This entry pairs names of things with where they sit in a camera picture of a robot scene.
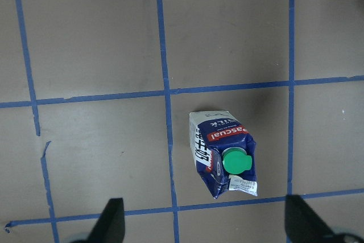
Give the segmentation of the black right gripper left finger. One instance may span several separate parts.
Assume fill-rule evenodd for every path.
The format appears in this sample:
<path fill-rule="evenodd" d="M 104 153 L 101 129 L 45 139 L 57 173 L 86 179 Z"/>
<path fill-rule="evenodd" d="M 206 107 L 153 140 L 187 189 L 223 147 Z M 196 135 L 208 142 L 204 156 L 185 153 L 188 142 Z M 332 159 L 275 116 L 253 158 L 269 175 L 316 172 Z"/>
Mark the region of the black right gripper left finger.
<path fill-rule="evenodd" d="M 87 242 L 122 243 L 125 237 L 125 211 L 122 198 L 108 201 Z"/>

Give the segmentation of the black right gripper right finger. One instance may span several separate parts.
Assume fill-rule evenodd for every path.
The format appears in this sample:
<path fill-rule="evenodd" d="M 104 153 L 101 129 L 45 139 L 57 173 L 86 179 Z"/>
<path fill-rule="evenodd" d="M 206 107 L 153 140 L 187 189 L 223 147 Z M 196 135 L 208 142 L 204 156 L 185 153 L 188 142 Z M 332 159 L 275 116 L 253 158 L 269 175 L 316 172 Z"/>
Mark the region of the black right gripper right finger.
<path fill-rule="evenodd" d="M 284 228 L 294 243 L 337 241 L 335 233 L 300 195 L 286 195 Z"/>

